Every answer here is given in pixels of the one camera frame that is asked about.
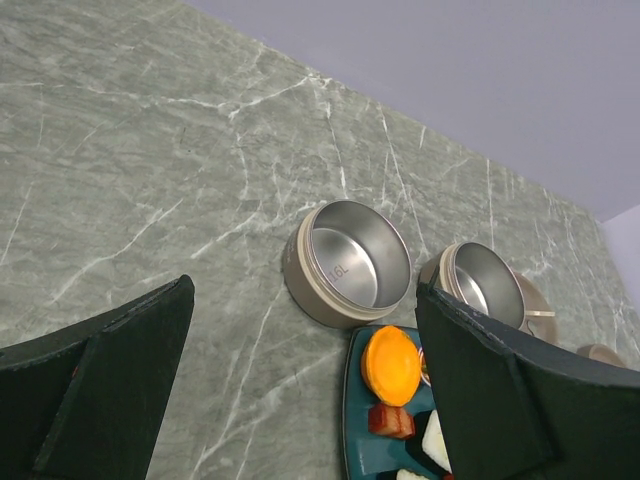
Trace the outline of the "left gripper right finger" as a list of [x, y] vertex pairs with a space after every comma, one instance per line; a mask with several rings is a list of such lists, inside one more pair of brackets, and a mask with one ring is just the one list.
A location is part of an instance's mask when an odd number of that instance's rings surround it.
[[416, 322], [457, 479], [636, 479], [639, 374], [420, 282]]

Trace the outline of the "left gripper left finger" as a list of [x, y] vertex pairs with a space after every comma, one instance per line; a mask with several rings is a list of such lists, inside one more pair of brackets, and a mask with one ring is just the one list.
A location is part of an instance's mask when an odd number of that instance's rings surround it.
[[2, 348], [2, 478], [145, 478], [194, 296], [183, 275], [111, 311]]

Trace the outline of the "sushi roll yellow centre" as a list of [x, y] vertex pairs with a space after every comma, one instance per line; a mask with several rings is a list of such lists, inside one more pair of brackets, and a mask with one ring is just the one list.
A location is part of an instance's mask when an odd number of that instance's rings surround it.
[[439, 476], [452, 473], [444, 435], [436, 410], [414, 417], [415, 434], [405, 441], [405, 450], [418, 464]]

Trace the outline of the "small burger toy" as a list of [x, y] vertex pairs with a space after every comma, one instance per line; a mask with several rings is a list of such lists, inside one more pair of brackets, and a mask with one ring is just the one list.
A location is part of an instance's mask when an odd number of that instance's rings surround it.
[[422, 348], [418, 349], [419, 361], [420, 361], [420, 377], [421, 382], [426, 386], [431, 386], [431, 379], [428, 372], [428, 367], [426, 363], [426, 358], [424, 355], [424, 351]]

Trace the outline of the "red meat piece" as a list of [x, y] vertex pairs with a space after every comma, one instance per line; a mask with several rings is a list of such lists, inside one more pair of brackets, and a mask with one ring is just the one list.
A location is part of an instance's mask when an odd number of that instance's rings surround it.
[[378, 403], [368, 411], [368, 431], [379, 436], [408, 440], [415, 435], [414, 419], [404, 407]]

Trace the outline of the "orange egg tart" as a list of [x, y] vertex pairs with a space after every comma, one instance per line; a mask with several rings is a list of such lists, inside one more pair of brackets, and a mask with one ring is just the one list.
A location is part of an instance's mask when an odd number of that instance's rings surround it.
[[403, 407], [414, 397], [421, 381], [418, 348], [399, 327], [377, 329], [360, 360], [362, 378], [384, 404]]

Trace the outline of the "sushi roll green centre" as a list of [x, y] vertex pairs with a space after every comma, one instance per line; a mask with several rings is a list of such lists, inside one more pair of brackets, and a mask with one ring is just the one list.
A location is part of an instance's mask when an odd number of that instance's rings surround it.
[[[392, 475], [393, 480], [429, 480], [429, 478], [425, 475], [419, 474], [417, 472], [413, 472], [408, 469], [399, 469]], [[454, 476], [452, 474], [445, 474], [443, 476], [438, 477], [438, 480], [453, 480]]]

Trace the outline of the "right steel lunch container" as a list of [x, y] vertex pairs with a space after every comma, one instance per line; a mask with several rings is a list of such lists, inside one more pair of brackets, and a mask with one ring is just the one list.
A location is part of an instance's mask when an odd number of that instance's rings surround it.
[[421, 269], [418, 282], [435, 285], [476, 310], [512, 328], [525, 320], [525, 304], [514, 272], [489, 247], [460, 242], [442, 250]]

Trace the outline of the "steel lunch container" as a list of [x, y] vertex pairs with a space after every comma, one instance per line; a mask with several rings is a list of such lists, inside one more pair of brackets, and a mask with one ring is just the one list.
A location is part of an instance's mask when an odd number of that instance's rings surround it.
[[525, 304], [514, 272], [489, 247], [460, 242], [442, 250], [421, 269], [418, 282], [435, 285], [476, 310], [512, 328], [525, 320]]
[[412, 279], [408, 249], [393, 224], [347, 199], [304, 217], [284, 247], [282, 268], [296, 304], [313, 320], [336, 329], [389, 315]]

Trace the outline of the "left steel lunch container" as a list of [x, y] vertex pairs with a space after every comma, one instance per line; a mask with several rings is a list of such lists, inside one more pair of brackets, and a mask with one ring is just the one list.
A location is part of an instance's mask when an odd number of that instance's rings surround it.
[[347, 199], [304, 217], [284, 247], [282, 268], [296, 304], [313, 320], [336, 329], [389, 315], [412, 279], [408, 249], [393, 224]]

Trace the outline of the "teal square plate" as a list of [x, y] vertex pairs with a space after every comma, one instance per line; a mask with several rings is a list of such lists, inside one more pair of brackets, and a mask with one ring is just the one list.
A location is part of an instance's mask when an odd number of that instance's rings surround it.
[[[358, 328], [351, 336], [347, 351], [341, 407], [341, 447], [345, 475], [348, 479], [392, 479], [399, 469], [408, 469], [438, 479], [405, 450], [405, 441], [372, 434], [368, 431], [368, 411], [380, 400], [366, 386], [360, 370], [364, 348], [379, 329], [378, 325]], [[404, 408], [414, 417], [422, 411], [435, 410], [432, 390], [423, 383]]]

